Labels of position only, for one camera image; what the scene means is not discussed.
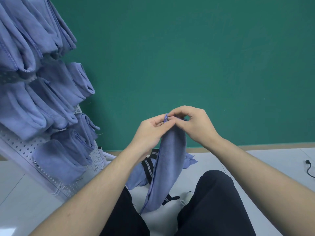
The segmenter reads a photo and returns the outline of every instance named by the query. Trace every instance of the hand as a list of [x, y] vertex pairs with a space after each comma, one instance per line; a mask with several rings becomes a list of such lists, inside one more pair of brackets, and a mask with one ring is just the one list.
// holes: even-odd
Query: hand
[[160, 138], [175, 124], [175, 120], [163, 123], [165, 114], [142, 121], [134, 138], [129, 144], [129, 149], [134, 149], [138, 157], [137, 162], [143, 161], [147, 152], [155, 147]]
[[[187, 115], [190, 117], [189, 121], [181, 120]], [[183, 129], [191, 139], [204, 147], [207, 147], [207, 144], [220, 137], [203, 109], [181, 106], [170, 111], [168, 117], [169, 120], [175, 120], [176, 125]]]

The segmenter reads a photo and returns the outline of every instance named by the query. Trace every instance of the black pants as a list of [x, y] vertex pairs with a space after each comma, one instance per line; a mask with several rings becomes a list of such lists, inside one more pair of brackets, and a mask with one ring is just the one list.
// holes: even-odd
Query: black pants
[[[233, 180], [219, 170], [210, 170], [199, 179], [190, 202], [177, 217], [183, 235], [256, 235]], [[150, 231], [124, 188], [102, 236], [150, 235]]]

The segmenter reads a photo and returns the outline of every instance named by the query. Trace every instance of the green wall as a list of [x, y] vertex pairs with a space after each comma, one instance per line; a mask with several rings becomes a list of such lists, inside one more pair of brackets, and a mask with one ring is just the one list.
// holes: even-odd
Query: green wall
[[52, 1], [78, 40], [66, 59], [96, 90], [81, 106], [105, 150], [180, 105], [238, 145], [315, 141], [314, 0]]

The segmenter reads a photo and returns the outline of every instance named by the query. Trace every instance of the black cable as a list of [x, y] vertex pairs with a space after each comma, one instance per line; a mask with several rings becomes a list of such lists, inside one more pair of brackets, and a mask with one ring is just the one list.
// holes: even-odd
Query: black cable
[[315, 176], [312, 176], [312, 175], [308, 172], [308, 171], [309, 171], [309, 169], [312, 167], [311, 162], [310, 162], [309, 160], [306, 160], [306, 161], [305, 161], [305, 163], [310, 165], [310, 166], [309, 166], [309, 168], [307, 169], [306, 173], [307, 173], [310, 177], [315, 178]]

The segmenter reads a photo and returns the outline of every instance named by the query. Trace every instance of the knee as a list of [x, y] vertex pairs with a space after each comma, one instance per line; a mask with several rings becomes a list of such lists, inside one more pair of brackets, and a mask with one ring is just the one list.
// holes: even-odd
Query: knee
[[225, 182], [225, 183], [233, 183], [233, 180], [231, 177], [229, 177], [227, 174], [220, 170], [209, 170], [203, 174], [201, 177], [206, 181], [219, 181], [219, 182]]

